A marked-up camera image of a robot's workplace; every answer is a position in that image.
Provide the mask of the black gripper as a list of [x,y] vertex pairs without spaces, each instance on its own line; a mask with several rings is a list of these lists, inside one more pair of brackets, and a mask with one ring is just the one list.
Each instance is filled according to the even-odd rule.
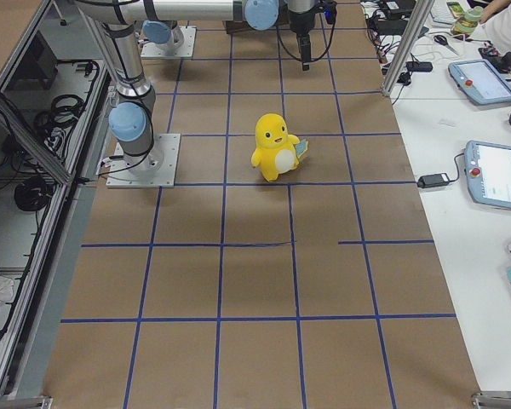
[[301,59],[301,69],[308,71],[312,60],[312,46],[309,32],[314,28],[314,0],[288,0],[290,29],[297,35],[296,40]]

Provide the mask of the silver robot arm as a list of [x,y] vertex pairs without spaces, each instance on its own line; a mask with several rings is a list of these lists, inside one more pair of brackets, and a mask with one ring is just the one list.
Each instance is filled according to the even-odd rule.
[[155,90],[146,78],[135,37],[135,23],[167,23],[177,20],[223,20],[246,22],[256,30],[266,30],[278,21],[286,7],[290,29],[297,35],[302,69],[311,63],[310,31],[321,11],[317,1],[76,1],[80,12],[96,26],[95,37],[106,63],[114,70],[120,104],[132,102],[144,111],[148,131],[152,125]]
[[184,34],[176,20],[145,20],[142,32],[150,43],[160,48],[176,49],[184,43]]

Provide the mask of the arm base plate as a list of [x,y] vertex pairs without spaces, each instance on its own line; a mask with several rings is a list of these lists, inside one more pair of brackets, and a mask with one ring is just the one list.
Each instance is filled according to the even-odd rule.
[[142,27],[141,58],[144,60],[177,60],[192,58],[195,26],[176,26],[173,29],[148,21]]
[[106,172],[106,185],[109,188],[173,187],[180,144],[180,134],[158,134],[152,150],[139,163],[139,158],[130,156],[124,160],[123,149],[117,142],[114,155],[120,159],[113,160]]

